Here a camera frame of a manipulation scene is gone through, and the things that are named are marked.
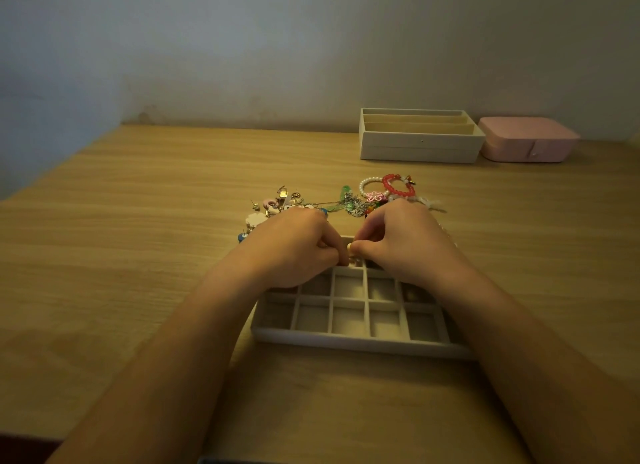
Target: white wall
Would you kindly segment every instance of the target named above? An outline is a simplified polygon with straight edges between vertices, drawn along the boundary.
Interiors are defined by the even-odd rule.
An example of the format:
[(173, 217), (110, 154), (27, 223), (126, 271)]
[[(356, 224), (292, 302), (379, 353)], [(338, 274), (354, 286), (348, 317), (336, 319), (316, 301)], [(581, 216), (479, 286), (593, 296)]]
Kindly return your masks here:
[(0, 196), (121, 120), (357, 130), (361, 106), (640, 126), (637, 0), (0, 0)]

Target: forearm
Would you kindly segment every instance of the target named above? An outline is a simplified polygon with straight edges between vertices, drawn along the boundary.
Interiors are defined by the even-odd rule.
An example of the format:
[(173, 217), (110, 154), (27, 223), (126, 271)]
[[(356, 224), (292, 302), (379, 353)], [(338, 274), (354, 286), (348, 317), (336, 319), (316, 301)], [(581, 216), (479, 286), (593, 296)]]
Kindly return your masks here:
[(476, 271), (437, 294), (540, 462), (639, 457), (638, 398)]
[(194, 462), (261, 286), (223, 261), (114, 380), (50, 462)]

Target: wood grain surface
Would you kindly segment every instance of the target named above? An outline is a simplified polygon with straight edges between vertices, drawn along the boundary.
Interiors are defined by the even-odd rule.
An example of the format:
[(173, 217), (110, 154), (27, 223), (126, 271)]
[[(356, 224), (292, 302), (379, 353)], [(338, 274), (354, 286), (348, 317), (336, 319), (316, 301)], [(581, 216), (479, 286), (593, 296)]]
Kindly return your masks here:
[[(472, 261), (640, 391), (640, 153), (559, 165), (362, 161), (358, 136), (126, 126), (0, 203), (0, 432), (62, 438), (206, 268), (251, 200), (335, 201), (411, 174)], [(352, 235), (362, 222), (337, 212)], [(207, 443), (220, 458), (528, 462), (476, 363), (257, 344), (248, 324)]]

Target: jewelry organizer tray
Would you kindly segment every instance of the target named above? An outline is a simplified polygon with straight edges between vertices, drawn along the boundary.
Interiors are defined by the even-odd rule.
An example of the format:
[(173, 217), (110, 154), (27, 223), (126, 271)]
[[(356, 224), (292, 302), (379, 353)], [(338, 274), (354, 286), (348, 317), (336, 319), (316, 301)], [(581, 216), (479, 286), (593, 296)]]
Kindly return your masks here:
[[(353, 237), (342, 237), (346, 245)], [(257, 302), (256, 340), (372, 353), (472, 360), (460, 330), (427, 291), (369, 260), (351, 259)]]

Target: flower charm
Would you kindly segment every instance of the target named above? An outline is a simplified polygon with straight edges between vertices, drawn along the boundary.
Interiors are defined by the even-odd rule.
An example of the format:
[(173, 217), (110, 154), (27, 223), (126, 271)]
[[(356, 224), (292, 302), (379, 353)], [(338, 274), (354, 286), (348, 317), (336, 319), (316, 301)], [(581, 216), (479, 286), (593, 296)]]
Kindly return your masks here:
[(386, 200), (386, 197), (385, 197), (385, 193), (383, 192), (372, 191), (367, 193), (367, 202), (385, 201), (385, 200)]

